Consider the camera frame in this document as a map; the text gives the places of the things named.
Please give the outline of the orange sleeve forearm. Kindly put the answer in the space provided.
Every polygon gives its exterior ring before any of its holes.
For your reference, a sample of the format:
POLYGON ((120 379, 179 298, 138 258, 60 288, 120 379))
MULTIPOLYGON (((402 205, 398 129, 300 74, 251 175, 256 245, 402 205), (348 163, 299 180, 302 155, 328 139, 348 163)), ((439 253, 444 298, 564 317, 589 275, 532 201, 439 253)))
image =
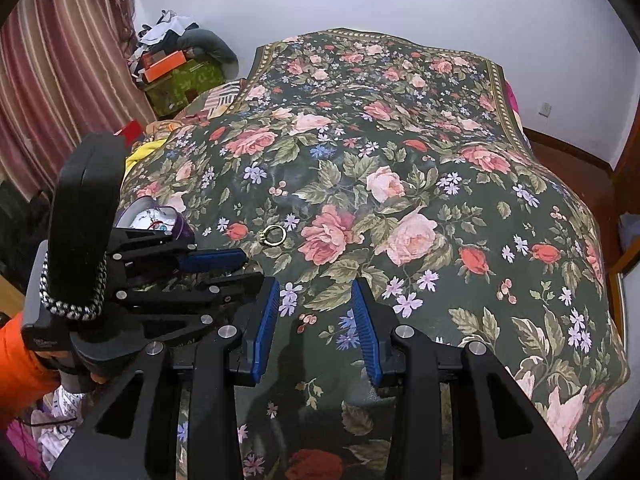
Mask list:
POLYGON ((38 399, 60 385, 60 374, 49 370, 28 350, 22 334, 21 313, 1 329, 0 344, 0 427, 1 433, 14 418, 38 399))

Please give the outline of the left hand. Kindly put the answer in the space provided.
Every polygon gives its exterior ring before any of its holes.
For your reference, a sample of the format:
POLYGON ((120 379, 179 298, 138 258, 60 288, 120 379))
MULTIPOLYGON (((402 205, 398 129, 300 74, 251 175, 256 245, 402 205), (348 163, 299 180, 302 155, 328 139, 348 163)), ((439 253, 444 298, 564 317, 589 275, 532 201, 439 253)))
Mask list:
POLYGON ((110 380, 89 370, 73 352, 36 351, 35 355, 43 365, 60 374, 61 385, 71 393, 87 393, 110 380))

